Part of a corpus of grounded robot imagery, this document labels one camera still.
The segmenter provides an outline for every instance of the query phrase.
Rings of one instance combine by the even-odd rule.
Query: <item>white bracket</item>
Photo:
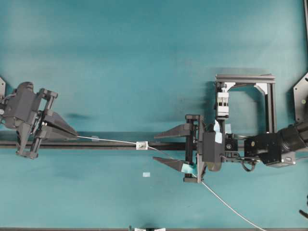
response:
[[[231,87],[233,87],[235,85],[235,82],[225,82],[226,87],[222,88],[223,92],[228,92],[230,90]]]
[[[268,84],[267,83],[256,83],[254,85],[263,95],[268,94]]]

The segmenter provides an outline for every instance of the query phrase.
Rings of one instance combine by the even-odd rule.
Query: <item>white tag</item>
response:
[[[217,122],[217,120],[215,120],[214,131],[216,132],[215,142],[216,143],[222,143],[222,134],[220,132],[220,126],[219,126],[219,123]]]
[[[150,177],[151,176],[151,173],[150,172],[144,172],[142,174],[143,177]]]

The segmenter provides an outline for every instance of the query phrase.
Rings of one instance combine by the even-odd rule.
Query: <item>teal mat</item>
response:
[[[294,123],[292,86],[307,71],[302,0],[0,0],[0,75],[59,93],[78,131],[155,134],[203,114],[215,74],[276,76],[278,128]],[[232,90],[232,131],[263,132],[256,89]],[[0,150],[0,227],[250,227],[155,152]],[[183,158],[183,152],[172,152]],[[224,164],[206,182],[261,227],[308,223],[307,161],[246,173]],[[151,177],[142,177],[150,172]]]

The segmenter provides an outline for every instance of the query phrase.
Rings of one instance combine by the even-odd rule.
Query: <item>small white clip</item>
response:
[[[137,141],[136,150],[148,150],[149,144],[148,141]]]

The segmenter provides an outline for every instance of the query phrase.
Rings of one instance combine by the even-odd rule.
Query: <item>wire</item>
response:
[[[86,136],[77,136],[79,138],[84,138],[84,139],[91,139],[91,140],[97,140],[97,141],[111,141],[111,142],[120,142],[120,143],[130,143],[130,144],[137,144],[135,142],[129,142],[129,141],[117,141],[117,140],[108,140],[108,139],[99,139],[99,138],[93,138],[93,137],[86,137]],[[171,159],[174,159],[173,157],[171,157],[169,154],[167,153],[164,153],[163,151],[160,151],[159,149],[157,148],[154,148],[154,147],[151,147],[151,146],[148,146],[148,148],[150,149],[153,149],[155,151],[158,151],[159,153],[161,154],[164,154],[164,155],[167,155],[169,156]]]
[[[90,140],[96,140],[96,141],[111,141],[111,142],[121,142],[121,143],[130,143],[130,144],[136,144],[134,142],[129,142],[129,141],[116,141],[116,140],[107,140],[107,139],[99,139],[99,138],[94,138],[94,137],[86,137],[86,136],[77,136],[79,138],[84,138],[84,139],[90,139]]]
[[[241,215],[240,213],[238,213],[235,209],[233,209],[227,202],[225,202],[220,196],[218,196],[218,194],[216,192],[214,192],[207,184],[205,184],[203,181],[201,182],[215,197],[217,197],[226,207],[228,207],[229,209],[231,209],[231,211],[233,213],[235,213],[236,215],[238,215],[240,218],[242,218],[244,221],[248,222],[249,224],[251,224],[252,226],[256,227],[259,230],[262,231],[266,231],[265,229],[259,227],[258,225],[252,223],[250,220],[248,220],[247,218],[245,218],[243,215]]]
[[[241,165],[242,165],[243,169],[244,169],[246,172],[252,172],[253,170],[255,170],[256,162],[253,161],[253,162],[251,163],[251,169],[249,169],[249,168],[246,167],[244,161],[241,162]]]
[[[224,159],[238,159],[238,160],[243,160],[243,159],[251,159],[251,160],[260,160],[260,158],[259,157],[246,157],[246,156],[236,156],[236,157],[226,157],[226,156],[224,156],[224,155],[222,155],[221,156],[222,158],[224,158]]]

